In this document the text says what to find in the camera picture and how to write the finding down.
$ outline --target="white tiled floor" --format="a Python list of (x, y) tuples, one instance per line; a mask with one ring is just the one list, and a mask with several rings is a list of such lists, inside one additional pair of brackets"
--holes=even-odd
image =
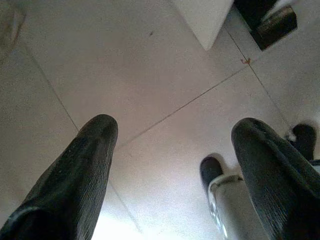
[(104, 113), (119, 139), (93, 239), (222, 239), (203, 157), (238, 171), (230, 133), (244, 117), (281, 135), (320, 123), (318, 18), (261, 53), (235, 9), (208, 52), (165, 0), (34, 0), (27, 13), (0, 67), (0, 225), (76, 127)]

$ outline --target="dark object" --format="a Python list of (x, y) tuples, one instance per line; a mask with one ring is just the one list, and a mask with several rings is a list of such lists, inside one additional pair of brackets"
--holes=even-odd
[(309, 162), (314, 160), (314, 151), (317, 141), (316, 130), (307, 124), (298, 124), (292, 129), (295, 141), (289, 142), (301, 153)]
[(297, 28), (297, 16), (290, 6), (284, 7), (272, 14), (250, 32), (261, 50), (266, 49), (276, 41)]
[(91, 119), (12, 213), (0, 230), (0, 240), (90, 240), (117, 135), (111, 116)]
[(234, 4), (249, 27), (255, 29), (276, 2), (277, 0), (235, 0)]
[(232, 143), (253, 206), (271, 240), (320, 239), (320, 175), (264, 122), (239, 121)]
[(283, 7), (268, 19), (267, 13), (277, 0), (235, 0), (234, 4), (251, 29), (251, 35), (261, 50), (297, 28), (297, 16), (290, 6)]
[(202, 185), (206, 193), (208, 192), (210, 182), (222, 174), (223, 171), (221, 165), (216, 158), (212, 156), (207, 156), (205, 159), (202, 160), (200, 164), (200, 175)]

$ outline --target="white cabinet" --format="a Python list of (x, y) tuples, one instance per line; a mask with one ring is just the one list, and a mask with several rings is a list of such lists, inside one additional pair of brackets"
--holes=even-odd
[(233, 0), (173, 0), (205, 50), (209, 50), (225, 21)]

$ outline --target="black boot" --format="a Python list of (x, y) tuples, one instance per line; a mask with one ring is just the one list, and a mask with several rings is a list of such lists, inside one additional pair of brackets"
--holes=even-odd
[(307, 124), (298, 124), (292, 129), (293, 135), (286, 139), (304, 156), (309, 162), (314, 159), (314, 150), (317, 141), (316, 129)]
[(223, 174), (219, 161), (212, 157), (207, 156), (200, 164), (200, 175), (204, 191), (207, 193), (210, 182)]

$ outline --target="floor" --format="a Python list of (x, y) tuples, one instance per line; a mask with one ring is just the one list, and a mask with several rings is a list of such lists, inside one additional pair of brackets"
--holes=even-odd
[(221, 240), (201, 160), (238, 172), (230, 133), (245, 117), (280, 135), (320, 124), (320, 15), (301, 4), (298, 30), (261, 52), (235, 8), (204, 51), (167, 0), (33, 0), (0, 66), (0, 226), (104, 113), (119, 137), (92, 239)]

